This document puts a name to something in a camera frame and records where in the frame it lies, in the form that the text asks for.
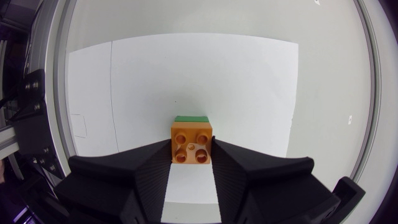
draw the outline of white paper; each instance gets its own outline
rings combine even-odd
[[[162,34],[114,41],[111,83],[119,150],[170,138],[176,115],[205,115],[217,139],[285,157],[297,73],[298,45],[279,40]],[[210,170],[178,168],[170,170],[167,202],[217,203]]]
[[[110,42],[69,54],[67,94],[79,156],[105,156],[118,152],[110,74]]]

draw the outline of orange lego brick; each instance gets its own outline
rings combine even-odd
[[[213,128],[209,122],[174,122],[171,127],[172,162],[209,164]]]

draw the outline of screw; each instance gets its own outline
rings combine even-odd
[[[35,80],[35,82],[33,82],[32,86],[33,86],[34,90],[37,90],[39,88],[39,81]]]
[[[38,111],[40,109],[40,104],[36,103],[35,106],[34,106],[34,109],[35,109],[35,111]]]

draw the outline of green lego brick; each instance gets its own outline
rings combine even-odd
[[[206,116],[176,116],[175,122],[209,122]]]

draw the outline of lego stud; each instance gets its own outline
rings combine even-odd
[[[197,162],[204,163],[207,160],[207,152],[204,149],[199,149],[197,150],[195,157],[197,159]]]
[[[200,145],[206,144],[208,140],[209,138],[207,137],[206,133],[200,133],[197,137],[197,143]]]
[[[187,160],[187,152],[184,149],[179,149],[175,152],[175,160],[177,162],[185,162]]]
[[[186,140],[187,139],[186,139],[184,133],[178,133],[175,135],[175,142],[177,144],[184,144]]]

